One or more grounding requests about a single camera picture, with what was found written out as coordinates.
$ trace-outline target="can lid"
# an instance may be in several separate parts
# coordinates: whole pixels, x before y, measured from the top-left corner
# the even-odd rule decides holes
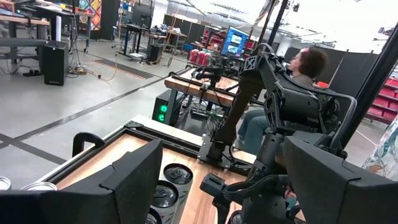
[[[156,210],[150,208],[145,224],[162,224],[162,218]]]
[[[166,181],[160,180],[159,182],[160,184],[155,189],[152,205],[158,208],[167,208],[175,205],[178,200],[177,189]]]
[[[157,224],[156,219],[152,215],[148,215],[145,224]]]
[[[7,177],[0,177],[0,190],[10,189],[11,181]]]
[[[38,182],[26,185],[21,190],[57,190],[57,186],[50,182]]]
[[[193,179],[191,169],[182,164],[169,164],[164,168],[166,179],[174,184],[187,184]]]

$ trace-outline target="red storage bin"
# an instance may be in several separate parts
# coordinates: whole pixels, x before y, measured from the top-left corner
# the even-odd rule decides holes
[[[395,78],[389,78],[386,82],[386,85],[392,85],[398,87],[398,80]]]
[[[376,104],[376,105],[388,107],[388,104],[390,102],[388,100],[384,100],[382,98],[378,98],[377,97],[376,99],[374,99],[373,103]]]
[[[383,118],[386,118],[389,121],[394,120],[394,118],[397,116],[396,112],[390,112],[390,111],[385,111],[383,113]]]
[[[391,96],[391,97],[396,97],[396,92],[390,88],[382,88],[380,90],[380,94]]]
[[[394,109],[394,110],[398,110],[398,103],[390,102],[389,108]]]
[[[368,109],[368,113],[369,113],[369,114],[376,115],[376,116],[382,116],[382,115],[383,115],[383,110],[380,110],[380,109],[377,109],[377,108],[371,106],[371,107]]]

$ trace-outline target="black can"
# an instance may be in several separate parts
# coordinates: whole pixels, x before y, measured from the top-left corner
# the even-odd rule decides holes
[[[173,224],[179,224],[193,182],[192,170],[182,164],[169,164],[164,168],[160,179],[173,183],[178,190],[180,198]]]
[[[156,210],[154,210],[153,208],[150,208],[145,224],[163,224],[163,223],[159,213],[157,213]]]
[[[160,215],[162,224],[173,222],[178,207],[178,190],[170,182],[160,180],[157,183],[152,208]]]

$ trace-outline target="black pole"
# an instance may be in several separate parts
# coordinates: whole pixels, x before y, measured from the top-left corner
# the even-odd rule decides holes
[[[276,17],[274,27],[272,28],[271,35],[269,36],[268,39],[268,45],[270,46],[272,46],[272,43],[274,43],[276,33],[278,32],[279,29],[280,21],[282,20],[282,16],[284,15],[288,1],[289,0],[283,0],[282,4],[280,5],[278,16]]]
[[[261,34],[260,34],[260,37],[259,37],[259,41],[258,41],[257,44],[262,43],[262,39],[264,38],[264,34],[266,33],[268,22],[269,22],[269,19],[271,18],[271,14],[272,14],[272,11],[274,9],[275,2],[276,2],[276,0],[272,0],[272,2],[271,2],[271,6],[270,6],[270,8],[268,10],[268,15],[266,17],[266,22],[264,23],[264,26],[262,27]]]
[[[397,49],[398,24],[396,24],[394,31],[388,38],[383,50],[374,63],[366,81],[358,93],[358,97],[356,99],[357,106],[353,118],[349,121],[349,128],[345,131],[345,134],[341,138],[341,145],[343,148],[348,144],[348,141],[351,139],[365,114],[368,112],[369,107],[377,97],[380,89],[389,78],[391,71],[398,60]]]

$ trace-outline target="monitor screen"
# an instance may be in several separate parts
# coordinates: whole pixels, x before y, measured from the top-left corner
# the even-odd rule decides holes
[[[229,27],[221,54],[240,57],[247,39],[247,33],[237,28]]]

